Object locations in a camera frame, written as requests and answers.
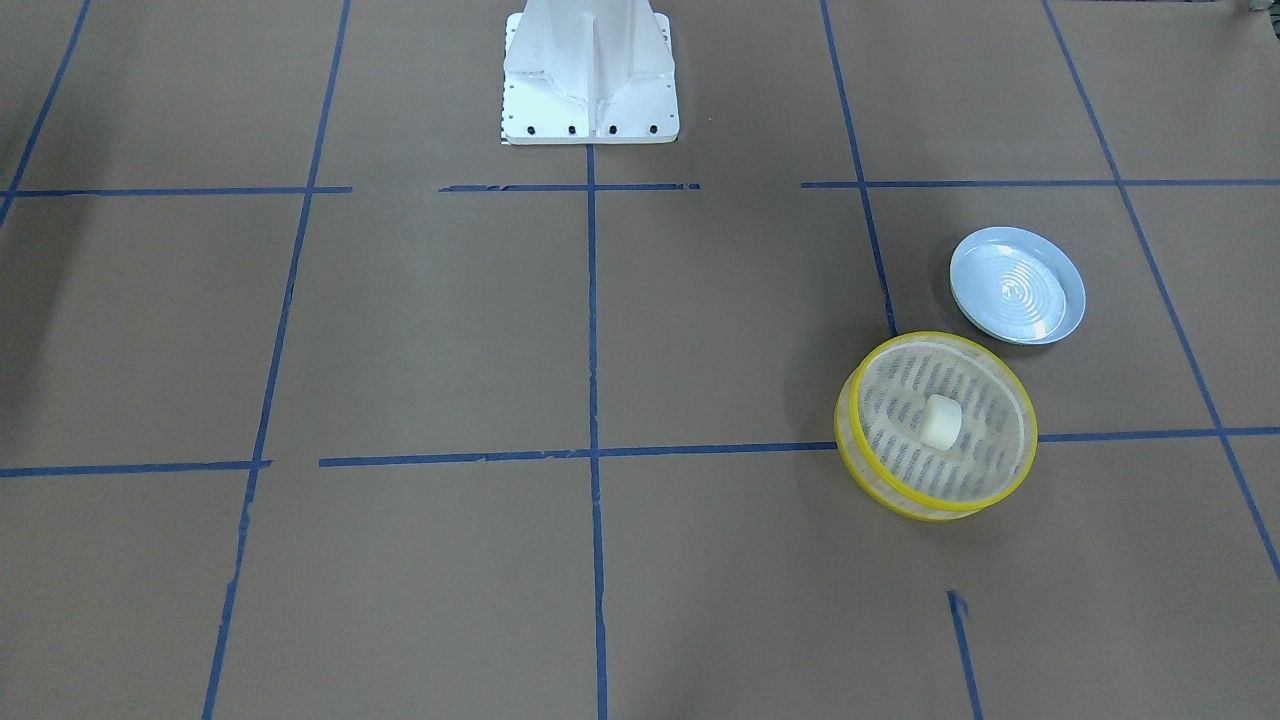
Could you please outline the white steamed bun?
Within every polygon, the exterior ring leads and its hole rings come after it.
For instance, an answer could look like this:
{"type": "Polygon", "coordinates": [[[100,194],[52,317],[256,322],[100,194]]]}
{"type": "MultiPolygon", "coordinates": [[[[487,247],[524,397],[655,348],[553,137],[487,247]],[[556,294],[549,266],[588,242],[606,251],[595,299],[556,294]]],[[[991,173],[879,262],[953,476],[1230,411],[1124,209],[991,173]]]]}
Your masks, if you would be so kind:
{"type": "Polygon", "coordinates": [[[959,439],[963,423],[964,411],[957,401],[943,395],[931,395],[925,400],[919,424],[919,441],[940,451],[950,450],[959,439]]]}

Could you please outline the yellow rimmed steamer basket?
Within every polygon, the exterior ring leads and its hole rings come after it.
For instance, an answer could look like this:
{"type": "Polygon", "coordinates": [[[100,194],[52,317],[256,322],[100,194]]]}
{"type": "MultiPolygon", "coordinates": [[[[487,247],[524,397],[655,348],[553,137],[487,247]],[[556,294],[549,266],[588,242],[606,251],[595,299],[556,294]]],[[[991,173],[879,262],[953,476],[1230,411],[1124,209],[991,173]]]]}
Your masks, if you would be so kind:
{"type": "Polygon", "coordinates": [[[951,521],[1015,492],[1036,460],[1039,428],[1011,368],[961,336],[914,332],[872,350],[835,402],[835,441],[852,479],[876,502],[905,518],[951,521]],[[925,400],[963,406],[956,445],[919,441],[925,400]]]}

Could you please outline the light blue round plate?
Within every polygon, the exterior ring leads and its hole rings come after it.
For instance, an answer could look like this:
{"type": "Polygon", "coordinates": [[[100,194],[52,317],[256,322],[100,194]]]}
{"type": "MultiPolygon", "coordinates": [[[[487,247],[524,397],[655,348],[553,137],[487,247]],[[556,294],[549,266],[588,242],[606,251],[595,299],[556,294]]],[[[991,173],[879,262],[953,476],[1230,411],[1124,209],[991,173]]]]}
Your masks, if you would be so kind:
{"type": "Polygon", "coordinates": [[[987,227],[960,241],[950,258],[948,284],[972,324],[1011,345],[1056,343],[1085,316],[1085,283],[1076,265],[1023,228],[987,227]]]}

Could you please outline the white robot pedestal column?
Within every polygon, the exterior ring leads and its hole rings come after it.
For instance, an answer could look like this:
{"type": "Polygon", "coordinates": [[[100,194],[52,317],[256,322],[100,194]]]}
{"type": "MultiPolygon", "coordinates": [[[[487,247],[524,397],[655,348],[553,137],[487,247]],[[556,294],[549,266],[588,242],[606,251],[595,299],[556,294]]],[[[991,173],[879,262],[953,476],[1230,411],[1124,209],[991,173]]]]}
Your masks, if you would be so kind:
{"type": "Polygon", "coordinates": [[[672,28],[649,1],[527,1],[506,18],[503,72],[504,143],[680,136],[672,28]]]}

